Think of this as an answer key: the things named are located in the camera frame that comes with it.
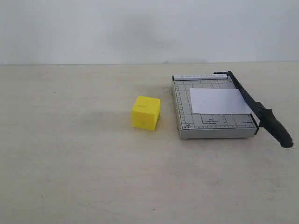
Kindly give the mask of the yellow cube block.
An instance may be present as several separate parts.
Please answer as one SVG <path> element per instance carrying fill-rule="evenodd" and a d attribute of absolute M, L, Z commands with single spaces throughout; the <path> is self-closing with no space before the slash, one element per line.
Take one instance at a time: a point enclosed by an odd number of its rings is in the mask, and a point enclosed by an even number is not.
<path fill-rule="evenodd" d="M 132 126 L 154 131 L 160 110 L 161 99 L 138 96 L 131 110 Z"/>

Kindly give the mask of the white paper sheet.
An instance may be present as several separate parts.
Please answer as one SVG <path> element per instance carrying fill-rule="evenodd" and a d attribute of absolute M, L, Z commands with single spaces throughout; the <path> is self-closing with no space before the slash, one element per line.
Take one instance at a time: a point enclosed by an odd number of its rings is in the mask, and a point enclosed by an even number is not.
<path fill-rule="evenodd" d="M 238 89 L 190 89 L 195 114 L 251 114 L 252 110 Z"/>

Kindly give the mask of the black cutter blade arm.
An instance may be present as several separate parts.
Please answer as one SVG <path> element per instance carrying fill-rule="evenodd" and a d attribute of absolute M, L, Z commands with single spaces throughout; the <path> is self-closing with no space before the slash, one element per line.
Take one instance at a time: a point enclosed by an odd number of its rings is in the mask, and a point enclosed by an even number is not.
<path fill-rule="evenodd" d="M 240 91 L 246 104 L 259 119 L 259 127 L 264 128 L 269 134 L 271 134 L 280 143 L 281 147 L 293 147 L 293 140 L 290 134 L 286 128 L 276 119 L 272 109 L 267 109 L 261 102 L 255 101 L 231 71 L 228 71 L 227 75 L 231 77 L 235 87 Z"/>

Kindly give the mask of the grey paper cutter base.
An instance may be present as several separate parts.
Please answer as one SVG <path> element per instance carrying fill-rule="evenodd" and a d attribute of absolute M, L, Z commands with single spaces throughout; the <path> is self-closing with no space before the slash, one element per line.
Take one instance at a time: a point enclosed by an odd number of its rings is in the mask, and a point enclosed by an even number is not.
<path fill-rule="evenodd" d="M 182 139 L 251 138 L 259 130 L 252 113 L 198 114 L 192 112 L 191 88 L 235 89 L 231 72 L 173 75 L 172 92 Z"/>

